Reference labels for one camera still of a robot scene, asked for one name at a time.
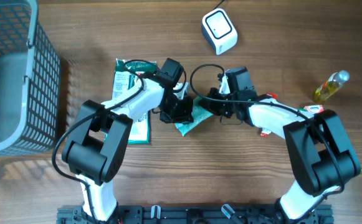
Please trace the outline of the mint green wipes pack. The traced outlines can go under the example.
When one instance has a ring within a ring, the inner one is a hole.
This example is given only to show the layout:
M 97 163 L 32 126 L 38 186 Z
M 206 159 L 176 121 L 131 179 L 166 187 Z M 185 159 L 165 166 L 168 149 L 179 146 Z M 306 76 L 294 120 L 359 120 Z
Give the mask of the mint green wipes pack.
M 185 136 L 188 132 L 190 132 L 192 129 L 194 129 L 197 125 L 205 121 L 206 119 L 213 116 L 211 112 L 208 110 L 205 110 L 202 106 L 199 105 L 199 102 L 201 101 L 201 97 L 196 97 L 193 101 L 193 110 L 192 110 L 192 117 L 193 122 L 183 124 L 183 123 L 176 123 L 175 127 L 176 129 L 182 134 L 182 136 Z

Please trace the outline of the red stick sachet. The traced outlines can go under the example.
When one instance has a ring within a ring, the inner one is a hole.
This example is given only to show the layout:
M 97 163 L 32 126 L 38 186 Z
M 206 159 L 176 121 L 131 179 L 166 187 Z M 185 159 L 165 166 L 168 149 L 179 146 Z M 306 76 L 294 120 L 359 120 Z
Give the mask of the red stick sachet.
M 275 93 L 267 93 L 267 95 L 271 96 L 274 99 L 277 99 L 277 97 L 278 97 L 278 95 L 275 94 Z M 268 137 L 270 133 L 271 133 L 271 131 L 269 131 L 268 129 L 262 128 L 260 135 L 263 136 L 263 137 Z

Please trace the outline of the green 3M gloves package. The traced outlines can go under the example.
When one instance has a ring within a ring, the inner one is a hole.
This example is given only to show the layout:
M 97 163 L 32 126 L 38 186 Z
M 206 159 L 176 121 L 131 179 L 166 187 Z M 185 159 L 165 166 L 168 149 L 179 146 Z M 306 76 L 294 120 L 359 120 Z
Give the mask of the green 3M gloves package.
M 112 98 L 102 104 L 116 114 L 125 114 L 133 120 L 130 144 L 148 144 L 150 141 L 150 110 L 156 108 L 163 96 L 163 88 L 144 78 L 145 72 L 157 71 L 155 61 L 117 59 L 113 78 Z

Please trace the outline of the orange Kleenex tissue pack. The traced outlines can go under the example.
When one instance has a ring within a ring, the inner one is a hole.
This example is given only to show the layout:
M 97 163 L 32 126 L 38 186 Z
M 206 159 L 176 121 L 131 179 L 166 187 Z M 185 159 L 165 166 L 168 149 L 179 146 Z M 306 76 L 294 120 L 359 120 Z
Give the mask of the orange Kleenex tissue pack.
M 324 108 L 322 105 L 309 105 L 309 106 L 305 106 L 303 109 L 305 109 L 308 112 L 311 113 L 321 113 L 322 111 L 324 111 Z

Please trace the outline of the yellow liquid bottle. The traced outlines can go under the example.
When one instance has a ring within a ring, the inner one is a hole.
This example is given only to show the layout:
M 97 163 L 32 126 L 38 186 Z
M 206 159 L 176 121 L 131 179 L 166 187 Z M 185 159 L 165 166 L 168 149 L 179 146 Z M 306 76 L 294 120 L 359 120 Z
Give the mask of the yellow liquid bottle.
M 341 89 L 350 79 L 350 74 L 346 70 L 341 70 L 332 74 L 329 79 L 320 85 L 313 93 L 313 100 L 318 104 L 324 103 L 331 95 Z

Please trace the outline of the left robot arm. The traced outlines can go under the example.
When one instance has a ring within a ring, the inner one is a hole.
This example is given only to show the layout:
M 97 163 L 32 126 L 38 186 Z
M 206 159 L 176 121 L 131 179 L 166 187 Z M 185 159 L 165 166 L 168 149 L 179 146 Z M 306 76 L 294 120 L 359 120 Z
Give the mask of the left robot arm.
M 125 156 L 131 127 L 145 113 L 158 108 L 164 123 L 193 122 L 193 100 L 186 86 L 177 86 L 186 72 L 167 58 L 161 68 L 138 75 L 138 83 L 114 100 L 88 100 L 79 109 L 75 124 L 61 137 L 62 160 L 69 179 L 80 182 L 84 204 L 60 209 L 57 223 L 117 223 L 118 202 L 113 178 Z

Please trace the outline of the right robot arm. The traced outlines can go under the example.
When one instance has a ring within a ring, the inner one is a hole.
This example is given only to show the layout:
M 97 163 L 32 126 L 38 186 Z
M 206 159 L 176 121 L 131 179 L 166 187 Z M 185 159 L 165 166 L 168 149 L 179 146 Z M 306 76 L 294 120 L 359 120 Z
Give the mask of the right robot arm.
M 315 214 L 328 196 L 340 194 L 358 176 L 361 164 L 340 117 L 286 106 L 270 94 L 258 95 L 246 67 L 222 70 L 219 88 L 211 88 L 199 105 L 210 113 L 274 133 L 285 140 L 295 181 L 265 217 L 272 223 L 298 223 Z

